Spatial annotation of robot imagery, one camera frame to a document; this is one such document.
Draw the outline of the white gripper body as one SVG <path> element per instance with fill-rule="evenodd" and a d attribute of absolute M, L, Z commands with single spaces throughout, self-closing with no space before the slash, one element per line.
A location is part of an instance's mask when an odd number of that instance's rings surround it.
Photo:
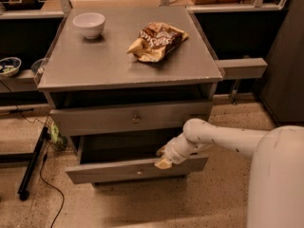
<path fill-rule="evenodd" d="M 196 151 L 196 144 L 187 140 L 183 134 L 180 134 L 165 145 L 162 156 L 174 164 L 180 164 Z"/>

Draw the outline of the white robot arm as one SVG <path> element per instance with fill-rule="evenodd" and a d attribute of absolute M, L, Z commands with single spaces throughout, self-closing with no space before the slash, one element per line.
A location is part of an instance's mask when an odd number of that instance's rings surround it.
<path fill-rule="evenodd" d="M 168 169 L 211 144 L 252 159 L 247 228 L 304 228 L 304 127 L 261 131 L 191 119 L 158 150 L 155 166 Z"/>

